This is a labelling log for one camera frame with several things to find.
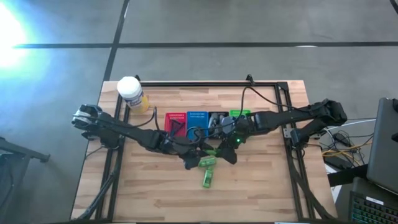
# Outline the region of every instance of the wooden table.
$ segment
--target wooden table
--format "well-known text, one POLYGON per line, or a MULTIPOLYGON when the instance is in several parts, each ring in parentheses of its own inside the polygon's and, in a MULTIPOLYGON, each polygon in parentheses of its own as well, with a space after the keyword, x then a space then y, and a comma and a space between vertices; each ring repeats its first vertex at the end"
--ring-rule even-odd
MULTIPOLYGON (((99 106, 113 115, 118 93, 117 82, 104 82, 99 106)), ((292 104, 308 104, 303 81, 288 81, 292 104)), ((158 109, 159 126, 165 113, 186 111, 229 111, 239 109, 243 87, 145 87, 151 106, 158 109)), ((256 87, 276 101, 273 88, 256 87)), ((252 111, 277 107, 252 91, 246 91, 244 108, 252 111)), ((130 124, 150 118, 152 109, 142 115, 130 115, 130 124)), ((155 129, 154 122, 144 128, 155 129)), ((99 142, 90 142, 87 153, 99 142)), ((250 137, 236 151, 233 166, 218 159, 210 189, 202 187, 204 171, 185 170, 182 160, 146 151, 128 139, 124 148, 115 222, 272 222, 296 221, 292 186, 287 167, 281 129, 265 136, 250 137)), ((106 150, 92 154, 84 163, 72 217, 84 212, 101 185, 106 150)), ((310 188, 329 213, 336 216, 321 152, 317 147, 305 150, 310 188)), ((303 209, 305 200, 301 192, 303 209)), ((104 215, 108 210, 106 198, 104 215)))

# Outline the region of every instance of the red basket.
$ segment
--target red basket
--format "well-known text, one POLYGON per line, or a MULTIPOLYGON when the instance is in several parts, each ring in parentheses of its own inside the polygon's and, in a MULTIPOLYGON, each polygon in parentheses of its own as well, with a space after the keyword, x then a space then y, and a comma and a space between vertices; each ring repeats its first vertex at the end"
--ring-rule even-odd
POLYGON ((187 132, 187 114, 186 113, 166 113, 164 129, 169 134, 171 134, 172 128, 177 129, 174 133, 174 136, 185 136, 187 132), (178 121, 182 124, 182 126, 178 125, 178 123, 172 122, 172 120, 178 121))

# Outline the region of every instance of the blue basket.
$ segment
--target blue basket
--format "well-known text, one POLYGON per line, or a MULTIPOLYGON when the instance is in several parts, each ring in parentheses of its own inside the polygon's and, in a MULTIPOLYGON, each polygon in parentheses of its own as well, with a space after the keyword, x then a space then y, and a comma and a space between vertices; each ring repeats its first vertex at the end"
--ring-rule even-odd
MULTIPOLYGON (((191 127, 208 128, 209 118, 207 111, 187 111, 187 131, 191 127)), ((188 133, 188 138, 195 140, 196 136, 193 134, 194 130, 188 133)))

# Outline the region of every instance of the concrete floor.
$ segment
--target concrete floor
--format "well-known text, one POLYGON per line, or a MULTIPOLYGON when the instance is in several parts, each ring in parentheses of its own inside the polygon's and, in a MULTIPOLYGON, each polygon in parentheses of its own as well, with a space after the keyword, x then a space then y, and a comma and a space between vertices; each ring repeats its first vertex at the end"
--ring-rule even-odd
MULTIPOLYGON (((1 4, 20 22, 23 43, 111 43, 123 0, 1 4)), ((131 0, 121 37, 234 41, 398 41, 398 15, 388 0, 131 0)), ((0 136, 52 156, 47 164, 31 162, 7 223, 65 221, 87 145, 70 120, 82 103, 98 101, 110 50, 16 52, 21 57, 14 65, 0 67, 0 136)), ((111 80, 135 74, 143 80, 242 80, 248 73, 257 80, 302 79, 311 102, 329 98, 342 102, 349 118, 374 117, 380 97, 397 97, 397 56, 396 47, 119 49, 111 80)), ((369 134, 373 125, 343 129, 369 134)))

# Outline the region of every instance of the yellow bottle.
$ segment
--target yellow bottle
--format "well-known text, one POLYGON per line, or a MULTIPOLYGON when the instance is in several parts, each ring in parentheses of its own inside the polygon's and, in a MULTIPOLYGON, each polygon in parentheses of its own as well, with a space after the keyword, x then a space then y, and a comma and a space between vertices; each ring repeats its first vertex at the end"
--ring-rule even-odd
POLYGON ((134 77, 123 77, 118 82, 118 92, 131 108, 133 113, 144 113, 148 110, 149 102, 141 84, 134 77))

